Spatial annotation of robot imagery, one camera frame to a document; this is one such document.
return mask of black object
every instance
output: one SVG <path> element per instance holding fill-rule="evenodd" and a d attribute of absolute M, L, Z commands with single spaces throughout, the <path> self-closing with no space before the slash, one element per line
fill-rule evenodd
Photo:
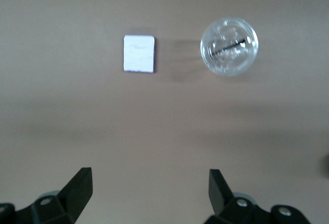
<path fill-rule="evenodd" d="M 56 196 L 42 197 L 19 211 L 11 203 L 0 203 L 0 224 L 73 224 L 92 194 L 92 169 L 83 167 Z"/>
<path fill-rule="evenodd" d="M 293 207 L 276 205 L 268 213 L 246 198 L 235 198 L 219 170 L 210 170 L 209 198 L 215 215 L 205 224 L 310 224 Z"/>
<path fill-rule="evenodd" d="M 235 46 L 237 46 L 237 45 L 239 45 L 239 44 L 241 44 L 241 43 L 245 43 L 245 42 L 246 42 L 245 39 L 242 39 L 242 40 L 240 40 L 240 41 L 236 41 L 236 43 L 234 43 L 234 44 L 232 44 L 232 45 L 230 45 L 230 46 L 224 47 L 224 48 L 222 48 L 222 49 L 219 50 L 219 51 L 213 52 L 211 55 L 214 56 L 214 54 L 217 54 L 217 53 L 220 53 L 220 52 L 224 52 L 224 51 L 227 50 L 227 49 L 233 48 L 233 47 L 235 47 Z"/>

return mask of white card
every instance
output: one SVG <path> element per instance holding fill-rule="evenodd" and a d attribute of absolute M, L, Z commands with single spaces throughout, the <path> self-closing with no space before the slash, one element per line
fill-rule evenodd
<path fill-rule="evenodd" d="M 154 37 L 151 35 L 125 35 L 123 70 L 154 71 Z"/>

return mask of beige surface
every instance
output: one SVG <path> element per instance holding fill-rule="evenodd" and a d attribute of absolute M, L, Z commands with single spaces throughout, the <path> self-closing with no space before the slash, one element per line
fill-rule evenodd
<path fill-rule="evenodd" d="M 247 20 L 253 66 L 218 77 L 206 27 Z M 265 210 L 329 219 L 329 0 L 0 0 L 0 201 L 17 208 L 91 166 L 78 223 L 203 223 L 208 170 Z M 156 73 L 123 72 L 125 34 Z"/>

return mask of black clamp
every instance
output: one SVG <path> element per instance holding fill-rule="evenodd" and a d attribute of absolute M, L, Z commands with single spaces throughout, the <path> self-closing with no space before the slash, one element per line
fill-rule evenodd
<path fill-rule="evenodd" d="M 210 170 L 209 198 L 215 215 L 205 224 L 310 224 L 293 207 L 276 205 L 268 213 L 246 198 L 235 197 L 219 170 Z"/>
<path fill-rule="evenodd" d="M 0 223 L 74 224 L 92 194 L 92 169 L 85 167 L 56 196 L 42 197 L 19 211 L 11 203 L 0 203 Z"/>

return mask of metal screw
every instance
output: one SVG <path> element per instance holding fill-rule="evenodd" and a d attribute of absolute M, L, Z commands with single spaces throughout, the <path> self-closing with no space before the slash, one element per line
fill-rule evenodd
<path fill-rule="evenodd" d="M 291 211 L 289 209 L 285 208 L 285 207 L 280 207 L 279 212 L 282 215 L 285 215 L 285 216 L 290 216 L 291 215 Z"/>
<path fill-rule="evenodd" d="M 45 198 L 40 202 L 40 205 L 46 205 L 49 204 L 51 201 L 51 198 Z"/>
<path fill-rule="evenodd" d="M 237 201 L 237 204 L 241 207 L 247 207 L 248 206 L 248 203 L 246 200 L 243 200 L 243 199 L 238 199 Z"/>

